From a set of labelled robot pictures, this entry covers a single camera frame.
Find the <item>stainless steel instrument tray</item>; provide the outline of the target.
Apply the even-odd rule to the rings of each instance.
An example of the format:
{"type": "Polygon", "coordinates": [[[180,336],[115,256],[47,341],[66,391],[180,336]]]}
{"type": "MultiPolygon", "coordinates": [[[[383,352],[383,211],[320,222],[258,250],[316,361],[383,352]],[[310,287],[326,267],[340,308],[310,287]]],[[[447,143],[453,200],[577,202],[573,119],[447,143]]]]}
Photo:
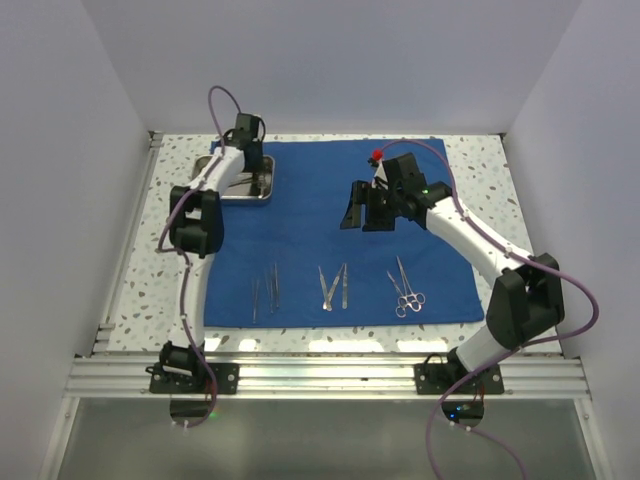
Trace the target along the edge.
{"type": "Polygon", "coordinates": [[[276,173],[272,156],[264,155],[256,172],[235,170],[234,178],[229,176],[229,168],[218,166],[218,163],[218,155],[197,158],[187,188],[195,190],[205,181],[200,190],[218,191],[223,205],[263,205],[270,201],[276,173]]]}

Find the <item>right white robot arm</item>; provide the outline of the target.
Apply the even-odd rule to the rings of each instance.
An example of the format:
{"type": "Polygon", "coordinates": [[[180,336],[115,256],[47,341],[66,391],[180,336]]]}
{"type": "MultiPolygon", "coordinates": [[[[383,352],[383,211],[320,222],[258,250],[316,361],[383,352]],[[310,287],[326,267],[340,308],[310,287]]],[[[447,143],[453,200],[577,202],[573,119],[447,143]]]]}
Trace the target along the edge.
{"type": "Polygon", "coordinates": [[[341,228],[386,232],[402,217],[439,237],[462,255],[491,287],[485,325],[448,352],[444,362],[423,365],[424,375],[457,392],[468,392],[481,374],[565,317],[559,265],[508,243],[472,214],[453,182],[428,183],[411,153],[370,159],[374,176],[351,186],[341,228]]]}

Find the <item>large steel hemostat forceps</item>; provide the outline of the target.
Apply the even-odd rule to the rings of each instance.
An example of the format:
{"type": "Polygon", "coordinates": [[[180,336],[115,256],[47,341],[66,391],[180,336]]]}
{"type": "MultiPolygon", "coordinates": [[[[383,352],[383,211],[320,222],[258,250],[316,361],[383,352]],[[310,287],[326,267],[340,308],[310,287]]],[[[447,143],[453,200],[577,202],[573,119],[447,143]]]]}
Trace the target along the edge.
{"type": "Polygon", "coordinates": [[[404,293],[401,295],[402,306],[404,308],[410,308],[414,312],[419,312],[426,302],[426,297],[422,292],[415,292],[412,289],[401,259],[396,257],[396,261],[404,290],[404,293]]]}

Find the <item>steel scalpel handle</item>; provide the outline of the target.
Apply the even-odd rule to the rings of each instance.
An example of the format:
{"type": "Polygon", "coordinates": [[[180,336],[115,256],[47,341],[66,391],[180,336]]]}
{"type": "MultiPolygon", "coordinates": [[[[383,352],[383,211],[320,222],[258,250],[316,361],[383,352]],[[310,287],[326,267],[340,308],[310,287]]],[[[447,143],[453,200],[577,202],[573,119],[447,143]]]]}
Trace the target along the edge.
{"type": "Polygon", "coordinates": [[[342,265],[342,297],[341,308],[346,310],[348,308],[348,265],[343,263],[342,265]]]}
{"type": "Polygon", "coordinates": [[[325,311],[330,311],[332,309],[332,307],[330,305],[329,290],[327,288],[326,279],[324,277],[324,274],[322,272],[321,267],[318,267],[318,272],[319,272],[319,280],[320,280],[320,285],[321,285],[322,294],[323,294],[323,306],[322,306],[322,308],[325,311]]]}
{"type": "Polygon", "coordinates": [[[329,299],[330,299],[331,307],[332,307],[333,296],[334,296],[334,294],[335,294],[335,292],[337,290],[337,287],[338,287],[338,285],[339,285],[341,280],[342,280],[342,266],[340,267],[340,269],[338,270],[337,274],[335,275],[331,285],[328,285],[327,281],[326,281],[327,288],[329,290],[329,299]]]}

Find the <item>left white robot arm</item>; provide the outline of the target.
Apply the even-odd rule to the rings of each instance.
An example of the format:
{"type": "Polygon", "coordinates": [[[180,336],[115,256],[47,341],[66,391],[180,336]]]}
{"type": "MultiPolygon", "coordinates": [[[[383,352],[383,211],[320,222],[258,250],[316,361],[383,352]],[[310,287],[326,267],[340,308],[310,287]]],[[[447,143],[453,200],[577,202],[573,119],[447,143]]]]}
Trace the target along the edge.
{"type": "Polygon", "coordinates": [[[169,217],[158,250],[184,261],[176,299],[177,320],[160,354],[160,376],[167,376],[185,392],[215,383],[204,346],[204,304],[208,275],[224,240],[222,196],[242,173],[260,170],[266,133],[262,118],[239,113],[207,162],[169,197],[169,217]]]}

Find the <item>steel surgical scissors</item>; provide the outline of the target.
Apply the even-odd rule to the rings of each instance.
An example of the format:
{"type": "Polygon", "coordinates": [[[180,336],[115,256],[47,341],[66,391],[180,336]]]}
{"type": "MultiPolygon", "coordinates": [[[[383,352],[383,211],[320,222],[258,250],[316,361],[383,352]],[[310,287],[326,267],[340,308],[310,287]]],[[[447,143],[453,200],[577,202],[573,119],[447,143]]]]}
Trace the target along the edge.
{"type": "Polygon", "coordinates": [[[260,196],[270,185],[271,177],[263,173],[243,172],[234,185],[243,191],[243,195],[260,196]]]}

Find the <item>small steel hemostat forceps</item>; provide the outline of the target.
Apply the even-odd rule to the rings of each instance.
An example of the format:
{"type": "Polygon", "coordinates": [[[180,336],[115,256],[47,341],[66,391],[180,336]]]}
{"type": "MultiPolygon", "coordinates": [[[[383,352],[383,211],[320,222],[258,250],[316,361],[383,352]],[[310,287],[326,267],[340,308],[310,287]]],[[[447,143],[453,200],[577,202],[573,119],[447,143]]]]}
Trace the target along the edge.
{"type": "Polygon", "coordinates": [[[395,292],[397,295],[397,306],[395,308],[396,316],[398,318],[405,318],[407,316],[408,302],[405,295],[400,290],[396,280],[391,275],[390,272],[387,272],[387,277],[389,278],[395,292]]]}

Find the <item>blue surgical drape cloth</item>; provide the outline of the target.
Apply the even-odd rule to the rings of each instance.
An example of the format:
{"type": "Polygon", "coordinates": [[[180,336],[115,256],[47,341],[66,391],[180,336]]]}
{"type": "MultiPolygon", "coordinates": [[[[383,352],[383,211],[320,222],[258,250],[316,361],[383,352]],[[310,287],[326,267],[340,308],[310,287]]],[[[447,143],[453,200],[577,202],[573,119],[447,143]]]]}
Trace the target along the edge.
{"type": "Polygon", "coordinates": [[[391,232],[341,230],[351,185],[373,176],[368,158],[381,139],[270,142],[274,190],[263,206],[223,209],[225,237],[207,285],[204,323],[222,328],[333,328],[391,326],[403,285],[396,257],[413,290],[426,297],[407,325],[475,323],[483,318],[471,265],[446,242],[398,219],[391,232]],[[264,271],[278,266],[280,306],[268,309],[264,271]],[[325,311],[318,267],[331,285],[348,265],[348,308],[342,280],[325,311]],[[252,323],[252,280],[260,280],[257,323],[252,323]]]}

